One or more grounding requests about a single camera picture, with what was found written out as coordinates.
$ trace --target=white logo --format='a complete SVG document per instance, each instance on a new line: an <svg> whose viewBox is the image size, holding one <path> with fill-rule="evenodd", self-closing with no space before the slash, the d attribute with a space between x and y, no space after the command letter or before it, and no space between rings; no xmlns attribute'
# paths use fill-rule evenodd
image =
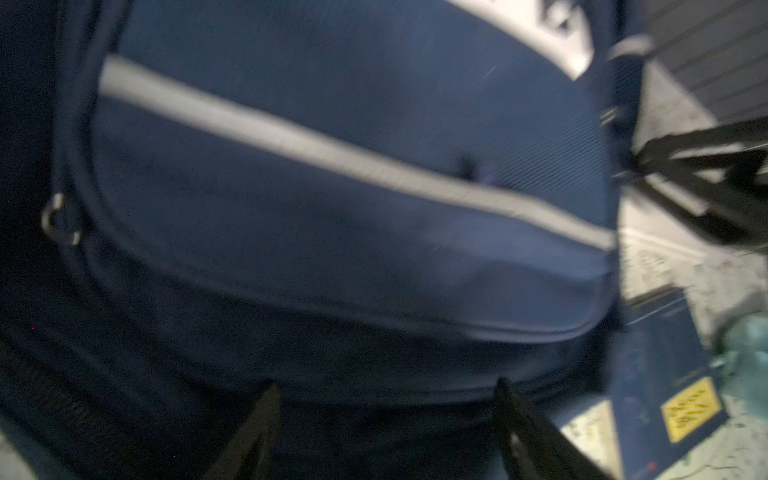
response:
<svg viewBox="0 0 768 480"><path fill-rule="evenodd" d="M594 57L589 22L581 7L555 0L447 0L495 26L558 66L575 80Z"/></svg>

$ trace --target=d-ring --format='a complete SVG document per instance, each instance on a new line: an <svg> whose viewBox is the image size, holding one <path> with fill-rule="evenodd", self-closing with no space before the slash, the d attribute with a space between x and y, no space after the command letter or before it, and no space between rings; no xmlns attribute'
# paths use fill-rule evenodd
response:
<svg viewBox="0 0 768 480"><path fill-rule="evenodd" d="M40 215L40 228L54 242L74 247L80 243L82 232L79 230L72 233L64 232L54 227L51 222L54 212L58 212L62 207L64 207L64 194L60 192L51 197L45 207L43 207L42 214Z"/></svg>

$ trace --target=white reflective stripe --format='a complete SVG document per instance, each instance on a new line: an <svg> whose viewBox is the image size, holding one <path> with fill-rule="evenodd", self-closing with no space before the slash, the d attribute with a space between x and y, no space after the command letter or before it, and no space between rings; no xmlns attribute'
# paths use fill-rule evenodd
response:
<svg viewBox="0 0 768 480"><path fill-rule="evenodd" d="M114 55L104 62L99 93L202 131L377 187L518 218L602 250L616 247L613 230L596 227L536 198L412 167L181 84Z"/></svg>
<svg viewBox="0 0 768 480"><path fill-rule="evenodd" d="M649 35L632 35L619 41L608 51L608 59L624 57L626 55L645 56L654 49L654 42Z"/></svg>

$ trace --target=yellow warning label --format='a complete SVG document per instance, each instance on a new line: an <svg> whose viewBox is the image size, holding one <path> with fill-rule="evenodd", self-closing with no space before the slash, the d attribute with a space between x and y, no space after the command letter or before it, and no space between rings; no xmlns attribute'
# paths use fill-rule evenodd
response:
<svg viewBox="0 0 768 480"><path fill-rule="evenodd" d="M723 407L712 379L708 376L678 393L661 406L670 442L678 443L721 409Z"/></svg>

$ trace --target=light blue object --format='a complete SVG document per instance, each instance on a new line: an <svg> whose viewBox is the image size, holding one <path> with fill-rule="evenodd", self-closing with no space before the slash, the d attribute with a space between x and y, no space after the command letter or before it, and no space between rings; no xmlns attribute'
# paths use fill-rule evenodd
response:
<svg viewBox="0 0 768 480"><path fill-rule="evenodd" d="M768 419L768 314L739 319L723 343L724 392L744 399L752 415Z"/></svg>

